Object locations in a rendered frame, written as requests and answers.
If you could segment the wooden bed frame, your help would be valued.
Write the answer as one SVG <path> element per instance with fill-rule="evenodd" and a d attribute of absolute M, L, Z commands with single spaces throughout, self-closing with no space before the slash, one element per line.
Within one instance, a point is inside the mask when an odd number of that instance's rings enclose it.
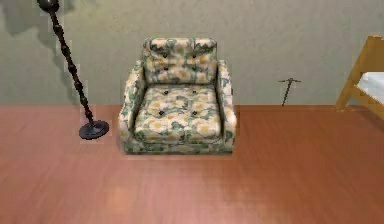
<path fill-rule="evenodd" d="M 384 72 L 384 38 L 370 35 L 344 84 L 336 101 L 337 111 L 343 111 L 351 97 L 362 106 L 384 120 L 384 103 L 358 86 L 362 76 L 367 73 Z"/>

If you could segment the white mattress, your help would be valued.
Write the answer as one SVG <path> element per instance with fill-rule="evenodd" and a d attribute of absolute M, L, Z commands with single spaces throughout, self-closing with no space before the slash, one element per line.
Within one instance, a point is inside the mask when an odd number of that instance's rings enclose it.
<path fill-rule="evenodd" d="M 384 104 L 384 72 L 366 72 L 357 86 Z"/>

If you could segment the thin black T-shaped stand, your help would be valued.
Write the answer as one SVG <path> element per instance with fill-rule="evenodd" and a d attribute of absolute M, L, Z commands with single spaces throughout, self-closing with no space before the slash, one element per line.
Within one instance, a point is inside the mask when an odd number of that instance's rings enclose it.
<path fill-rule="evenodd" d="M 284 98 L 283 98 L 283 101 L 282 101 L 282 104 L 281 106 L 284 107 L 285 106 L 285 103 L 287 101 L 287 98 L 288 98 L 288 95 L 289 95 L 289 91 L 291 89 L 291 86 L 293 83 L 301 83 L 302 81 L 301 80 L 297 80 L 297 79 L 294 79 L 293 77 L 290 77 L 288 79 L 285 79 L 285 80 L 279 80 L 278 82 L 280 83 L 286 83 L 287 84 L 287 88 L 285 90 L 285 93 L 284 93 Z"/>

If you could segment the black floor lamp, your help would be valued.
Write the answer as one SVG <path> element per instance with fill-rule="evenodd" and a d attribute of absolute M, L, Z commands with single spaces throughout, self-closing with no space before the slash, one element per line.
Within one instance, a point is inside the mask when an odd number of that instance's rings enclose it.
<path fill-rule="evenodd" d="M 51 18 L 53 31 L 59 40 L 61 53 L 65 57 L 68 71 L 72 76 L 74 87 L 79 94 L 80 103 L 84 108 L 84 114 L 88 120 L 88 122 L 79 129 L 79 137 L 85 140 L 98 139 L 108 133 L 109 124 L 103 120 L 93 119 L 93 113 L 89 107 L 88 99 L 83 91 L 83 84 L 77 74 L 77 67 L 71 57 L 70 47 L 67 45 L 64 37 L 63 27 L 57 17 L 57 11 L 60 8 L 59 0 L 36 0 L 36 2 L 40 9 L 46 12 Z"/>

